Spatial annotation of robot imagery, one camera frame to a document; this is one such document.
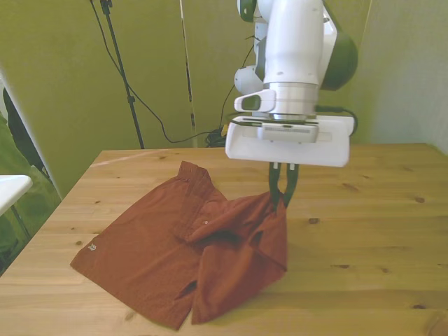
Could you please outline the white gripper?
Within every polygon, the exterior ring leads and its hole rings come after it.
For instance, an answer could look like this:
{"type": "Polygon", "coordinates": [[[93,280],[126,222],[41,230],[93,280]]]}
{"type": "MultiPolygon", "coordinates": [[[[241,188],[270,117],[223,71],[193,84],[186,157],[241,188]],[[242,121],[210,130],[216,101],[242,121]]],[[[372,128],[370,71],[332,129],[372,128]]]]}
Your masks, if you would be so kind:
{"type": "Polygon", "coordinates": [[[269,120],[239,116],[230,123],[225,152],[230,159],[270,162],[269,192],[277,210],[281,164],[286,163],[283,204],[290,204],[299,178],[299,165],[343,167],[349,161],[354,119],[319,115],[315,119],[269,120]]]}

